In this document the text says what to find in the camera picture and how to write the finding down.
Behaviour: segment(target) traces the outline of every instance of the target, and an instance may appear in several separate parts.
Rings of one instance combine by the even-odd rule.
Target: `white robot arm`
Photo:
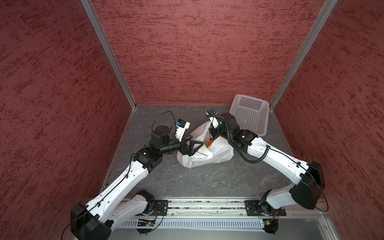
[[[322,168],[316,162],[308,164],[286,155],[271,146],[249,130],[242,130],[236,119],[229,113],[217,115],[211,109],[207,116],[212,122],[210,134],[212,139],[222,136],[249,163],[264,161],[279,170],[292,181],[286,187],[268,190],[256,206],[263,215],[272,215],[282,206],[300,204],[307,209],[314,209],[321,191],[324,189]],[[121,200],[162,161],[162,156],[180,151],[192,156],[202,142],[191,140],[191,136],[182,140],[189,123],[179,119],[175,122],[176,131],[158,126],[151,133],[149,145],[133,154],[130,165],[102,193],[85,206],[77,204],[71,211],[71,232],[78,240],[106,240],[111,232],[123,221],[137,215],[149,215],[154,211],[154,196],[146,191],[138,192],[130,201],[119,205]],[[248,153],[257,157],[249,160]]]
[[[259,202],[258,211],[271,215],[274,209],[299,204],[306,209],[314,209],[322,190],[325,188],[323,169],[313,161],[311,164],[287,155],[265,142],[257,134],[240,129],[236,119],[230,113],[218,115],[214,109],[207,111],[206,118],[212,122],[210,134],[212,139],[222,136],[249,163],[264,161],[283,173],[292,183],[277,190],[268,190]],[[249,160],[248,153],[256,157]]]

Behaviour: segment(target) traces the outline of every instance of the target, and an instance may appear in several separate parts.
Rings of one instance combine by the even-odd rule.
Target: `white plastic bag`
[[[177,159],[181,165],[187,168],[192,168],[205,164],[231,160],[233,157],[233,147],[229,145],[228,141],[223,137],[219,136],[209,147],[205,146],[205,144],[209,142],[210,138],[210,125],[211,122],[208,121],[191,133],[193,136],[192,140],[204,142],[204,145],[197,150],[193,156],[182,155],[180,152],[177,152]]]

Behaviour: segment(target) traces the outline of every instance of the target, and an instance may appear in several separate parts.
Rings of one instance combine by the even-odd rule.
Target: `red textured wall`
[[[0,35],[0,239],[59,239],[130,106],[80,1],[2,1]]]
[[[324,0],[93,0],[137,103],[271,101]]]
[[[384,236],[383,12],[339,0],[275,109],[295,156],[323,164],[346,240]]]

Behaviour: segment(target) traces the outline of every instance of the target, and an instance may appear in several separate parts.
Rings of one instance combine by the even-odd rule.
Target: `black cable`
[[[279,215],[277,215],[275,232],[273,233],[274,235],[276,235],[276,232],[277,232],[278,228],[279,228]]]
[[[73,220],[72,222],[70,222],[65,228],[64,228],[64,230],[63,230],[63,232],[61,233],[61,240],[63,240],[63,235],[64,235],[64,232],[65,232],[65,230],[73,223],[73,222],[75,222],[76,220],[78,220],[79,218],[81,218],[82,216],[84,216],[85,214],[87,214],[88,212],[90,212],[92,209],[94,209],[95,207],[97,207],[97,206],[100,206],[100,203],[104,200],[104,198],[106,197],[106,196],[108,196],[108,194],[110,193],[110,192],[112,192],[125,178],[128,178],[128,173],[129,173],[129,171],[131,170],[131,163],[132,163],[132,157],[133,157],[133,155],[135,155],[135,154],[137,154],[137,153],[134,153],[134,154],[132,154],[131,155],[131,161],[129,162],[129,169],[128,169],[128,172],[127,172],[127,174],[124,176],[124,178],[118,183],[118,184],[116,184],[116,186],[114,186],[100,201],[98,201],[96,204],[95,204],[95,206],[93,206],[91,209],[89,209],[88,211],[86,211],[83,215],[81,215],[80,217],[77,217],[75,220]]]
[[[155,124],[156,120],[157,120],[161,115],[163,115],[164,113],[171,113],[171,114],[172,114],[173,122],[174,122],[175,127],[176,127],[175,116],[173,115],[173,113],[172,113],[171,111],[166,111],[166,112],[163,112],[162,114],[160,114],[159,116],[157,116],[157,118],[155,119],[155,121],[153,121],[152,126],[151,126],[151,130],[152,130],[152,131],[153,131],[153,124]]]
[[[93,208],[89,209],[88,211],[86,211],[83,215],[81,215],[80,217],[77,217],[75,220],[73,220],[72,222],[70,222],[63,230],[63,232],[61,233],[61,240],[63,240],[63,235],[64,235],[64,232],[65,230],[76,220],[78,220],[79,218],[81,218],[82,216],[84,216],[85,214],[87,214],[88,212],[90,212],[92,209],[94,209],[95,207],[97,206],[97,204],[95,206],[93,206]]]
[[[239,150],[239,149],[237,148],[237,146],[235,145],[235,143],[232,142],[232,136],[231,136],[230,131],[229,131],[229,125],[228,125],[227,120],[226,120],[223,116],[220,116],[220,115],[206,115],[205,117],[206,117],[206,118],[214,117],[214,118],[221,118],[221,119],[223,119],[223,122],[224,122],[224,124],[225,124],[225,127],[227,128],[227,138],[228,138],[228,143],[229,143],[229,145],[231,145],[231,146],[232,146],[232,147],[239,153],[240,157],[242,157],[242,159],[244,159],[244,161],[246,161],[246,162],[248,162],[248,163],[252,163],[252,164],[254,164],[254,163],[258,163],[258,162],[261,162],[261,161],[266,157],[266,155],[268,154],[268,151],[269,151],[269,149],[270,149],[271,147],[267,145],[267,146],[266,146],[266,149],[265,149],[265,151],[264,151],[264,153],[263,153],[263,155],[262,155],[260,158],[256,158],[256,160],[248,160],[248,159],[244,156],[244,154],[241,152],[241,150]]]
[[[209,120],[209,121],[211,122],[210,128],[211,127],[215,128],[214,125],[213,125],[213,120],[212,121]],[[220,136],[220,125],[217,125],[217,129],[216,130],[217,130],[216,136],[212,136],[212,138],[209,139],[210,141],[215,141]]]
[[[306,171],[306,173],[308,173],[309,176],[311,176],[311,178],[313,179],[313,182],[316,184],[317,188],[320,190],[321,194],[323,195],[324,197],[324,200],[325,200],[325,203],[327,204],[327,209],[326,210],[321,210],[319,209],[318,207],[315,206],[315,208],[317,208],[319,211],[322,211],[322,212],[327,212],[328,209],[329,209],[329,205],[328,205],[328,201],[327,201],[327,198],[325,197],[323,191],[321,190],[320,186],[317,184],[316,180],[314,179],[314,177],[307,171],[307,169],[305,169],[303,166],[301,166],[300,164],[298,164],[297,162],[295,162],[292,158],[288,157],[286,154],[282,153],[282,152],[279,152],[279,151],[276,151],[274,149],[271,149],[272,151],[275,151],[275,152],[278,152],[284,156],[286,156],[289,160],[291,160],[292,162],[294,162],[296,165],[300,166],[302,169],[304,169]]]
[[[152,232],[153,230],[155,230],[155,229],[156,229],[158,226],[160,226],[160,224],[163,222],[163,219],[164,219],[164,212],[163,212],[162,210],[160,210],[160,209],[158,209],[158,211],[160,211],[160,212],[163,213],[163,217],[162,217],[160,223],[159,223],[154,229],[152,229],[151,231],[149,231],[148,233],[150,233],[150,232]]]

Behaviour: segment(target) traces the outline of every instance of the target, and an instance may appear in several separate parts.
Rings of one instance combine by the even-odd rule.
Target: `laundry basket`
[[[229,113],[235,116],[241,129],[248,129],[259,136],[266,134],[269,103],[259,98],[237,94]]]

